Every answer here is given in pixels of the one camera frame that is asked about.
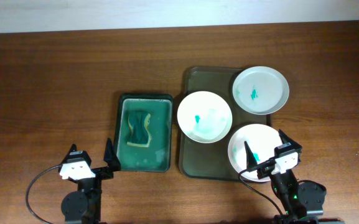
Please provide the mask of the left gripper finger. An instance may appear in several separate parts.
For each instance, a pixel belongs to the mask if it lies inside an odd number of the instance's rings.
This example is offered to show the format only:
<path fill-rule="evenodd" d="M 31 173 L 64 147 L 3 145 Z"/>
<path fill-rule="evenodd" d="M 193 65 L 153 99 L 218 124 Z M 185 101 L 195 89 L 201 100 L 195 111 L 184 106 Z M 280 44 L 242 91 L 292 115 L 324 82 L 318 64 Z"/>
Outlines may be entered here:
<path fill-rule="evenodd" d="M 103 160 L 107 163 L 108 169 L 111 172 L 116 172 L 121 170 L 121 163 L 114 151 L 113 142 L 110 138 L 106 141 L 105 153 Z"/>
<path fill-rule="evenodd" d="M 77 146 L 75 144 L 72 144 L 69 151 L 66 153 L 65 157 L 63 158 L 63 160 L 61 161 L 62 164 L 65 164 L 67 163 L 67 160 L 69 159 L 70 157 L 70 154 L 72 152 L 77 152 Z"/>

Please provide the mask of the white plate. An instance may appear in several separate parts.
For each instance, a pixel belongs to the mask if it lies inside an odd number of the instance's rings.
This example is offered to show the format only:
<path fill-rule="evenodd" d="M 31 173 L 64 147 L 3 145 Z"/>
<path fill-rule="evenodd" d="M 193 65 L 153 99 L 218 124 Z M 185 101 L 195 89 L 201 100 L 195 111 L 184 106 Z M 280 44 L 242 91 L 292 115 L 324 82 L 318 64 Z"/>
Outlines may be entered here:
<path fill-rule="evenodd" d="M 243 110 L 257 115 L 280 110 L 289 98 L 289 84 L 277 70 L 256 66 L 240 72 L 232 85 L 232 95 Z"/>
<path fill-rule="evenodd" d="M 228 142 L 227 153 L 234 180 L 239 182 L 238 173 L 247 168 L 247 154 L 244 142 L 251 149 L 251 155 L 258 164 L 274 156 L 274 148 L 282 144 L 276 129 L 263 124 L 249 124 L 235 131 Z"/>
<path fill-rule="evenodd" d="M 196 91 L 180 102 L 177 121 L 188 138 L 209 144 L 229 133 L 233 115 L 228 103 L 219 95 L 210 91 Z"/>

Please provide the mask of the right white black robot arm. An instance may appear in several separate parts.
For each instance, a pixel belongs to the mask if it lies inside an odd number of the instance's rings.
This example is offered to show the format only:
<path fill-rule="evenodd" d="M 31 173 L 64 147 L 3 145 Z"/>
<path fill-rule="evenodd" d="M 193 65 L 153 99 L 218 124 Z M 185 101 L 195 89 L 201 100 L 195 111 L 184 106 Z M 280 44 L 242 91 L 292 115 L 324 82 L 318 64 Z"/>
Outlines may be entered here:
<path fill-rule="evenodd" d="M 258 164 L 251 155 L 251 149 L 244 142 L 247 164 L 238 174 L 241 180 L 245 172 L 257 172 L 257 178 L 270 178 L 271 188 L 281 201 L 285 212 L 278 209 L 274 223 L 318 223 L 323 215 L 323 204 L 327 189 L 311 180 L 298 180 L 292 169 L 300 163 L 302 146 L 278 131 L 282 144 L 274 148 L 274 156 Z"/>

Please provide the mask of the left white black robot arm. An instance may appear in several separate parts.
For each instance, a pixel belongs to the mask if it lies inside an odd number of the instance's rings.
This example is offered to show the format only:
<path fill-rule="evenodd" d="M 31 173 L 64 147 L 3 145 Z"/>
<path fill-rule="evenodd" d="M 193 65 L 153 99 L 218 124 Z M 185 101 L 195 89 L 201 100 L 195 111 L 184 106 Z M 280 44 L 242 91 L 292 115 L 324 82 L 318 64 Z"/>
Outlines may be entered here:
<path fill-rule="evenodd" d="M 121 163 L 114 152 L 111 139 L 107 139 L 104 162 L 106 166 L 91 168 L 91 158 L 86 151 L 79 151 L 72 144 L 64 157 L 59 174 L 64 180 L 77 184 L 77 190 L 62 200 L 61 211 L 65 223 L 99 223 L 101 221 L 102 181 L 114 178 L 121 170 Z"/>

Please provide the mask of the green yellow sponge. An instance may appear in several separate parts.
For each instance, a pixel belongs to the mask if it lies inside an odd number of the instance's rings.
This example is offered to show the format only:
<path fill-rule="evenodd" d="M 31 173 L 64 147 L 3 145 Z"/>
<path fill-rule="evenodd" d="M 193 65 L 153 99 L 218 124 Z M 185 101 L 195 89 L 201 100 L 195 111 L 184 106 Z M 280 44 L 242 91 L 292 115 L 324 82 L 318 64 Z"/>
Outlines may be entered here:
<path fill-rule="evenodd" d="M 134 147 L 149 147 L 151 133 L 149 131 L 151 114 L 145 111 L 130 111 L 128 113 L 128 126 L 130 136 L 127 145 Z"/>

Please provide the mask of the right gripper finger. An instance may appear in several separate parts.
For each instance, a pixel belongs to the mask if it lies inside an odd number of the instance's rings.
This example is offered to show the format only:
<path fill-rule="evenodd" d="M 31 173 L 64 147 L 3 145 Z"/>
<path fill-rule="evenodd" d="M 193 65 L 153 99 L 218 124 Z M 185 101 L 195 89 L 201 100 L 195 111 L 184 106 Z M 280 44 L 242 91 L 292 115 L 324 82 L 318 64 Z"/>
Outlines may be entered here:
<path fill-rule="evenodd" d="M 246 151 L 246 156 L 247 156 L 246 168 L 250 169 L 250 168 L 258 165 L 258 163 L 257 163 L 257 161 L 254 157 L 254 154 L 253 154 L 252 150 L 250 149 L 247 141 L 244 142 L 244 145 L 245 145 L 245 151 Z"/>
<path fill-rule="evenodd" d="M 281 138 L 281 141 L 282 141 L 281 148 L 284 148 L 284 147 L 292 147 L 294 149 L 301 148 L 301 145 L 298 144 L 297 142 L 295 142 L 293 139 L 291 139 L 288 135 L 286 135 L 283 130 L 280 129 L 278 131 L 278 133 L 279 133 L 279 137 Z"/>

